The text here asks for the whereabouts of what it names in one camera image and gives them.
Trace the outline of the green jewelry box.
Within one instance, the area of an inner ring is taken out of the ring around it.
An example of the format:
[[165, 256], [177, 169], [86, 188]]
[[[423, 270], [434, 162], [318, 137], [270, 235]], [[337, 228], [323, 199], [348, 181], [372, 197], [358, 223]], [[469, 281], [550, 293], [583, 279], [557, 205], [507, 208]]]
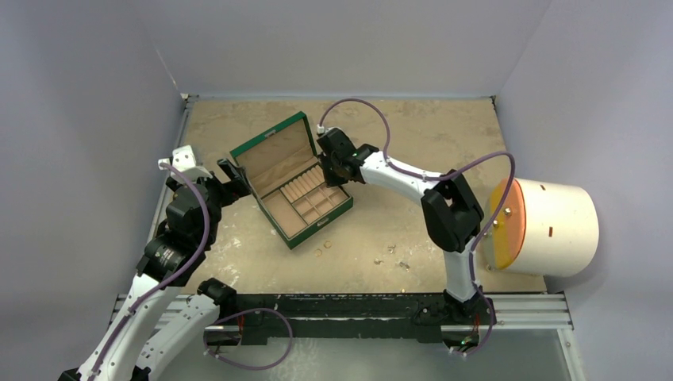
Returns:
[[252, 195], [268, 220], [260, 199], [304, 170], [320, 165], [309, 119], [302, 111], [239, 145], [230, 155], [245, 169]]

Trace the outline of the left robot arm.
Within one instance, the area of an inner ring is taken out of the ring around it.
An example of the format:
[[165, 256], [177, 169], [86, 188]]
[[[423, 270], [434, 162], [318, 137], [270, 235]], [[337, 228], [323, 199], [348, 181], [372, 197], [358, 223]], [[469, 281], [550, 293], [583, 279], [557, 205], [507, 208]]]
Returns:
[[157, 380], [168, 364], [212, 320], [230, 323], [236, 292], [223, 282], [203, 282], [192, 302], [164, 327], [157, 326], [216, 240], [221, 211], [251, 189], [242, 167], [218, 161], [226, 183], [188, 154], [160, 160], [171, 175], [173, 199], [156, 235], [146, 244], [126, 299], [94, 352], [62, 380]]

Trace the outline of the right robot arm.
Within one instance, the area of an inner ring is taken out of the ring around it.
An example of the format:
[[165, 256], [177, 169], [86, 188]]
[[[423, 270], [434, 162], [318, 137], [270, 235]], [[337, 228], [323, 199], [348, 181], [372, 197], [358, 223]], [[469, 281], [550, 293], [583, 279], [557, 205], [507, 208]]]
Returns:
[[449, 179], [421, 173], [385, 159], [371, 144], [356, 147], [339, 128], [314, 140], [305, 129], [274, 127], [230, 154], [289, 248], [352, 208], [343, 188], [349, 182], [386, 188], [420, 206], [427, 234], [444, 254], [448, 317], [464, 323], [475, 315], [481, 289], [469, 250], [484, 213], [457, 171], [451, 170]]

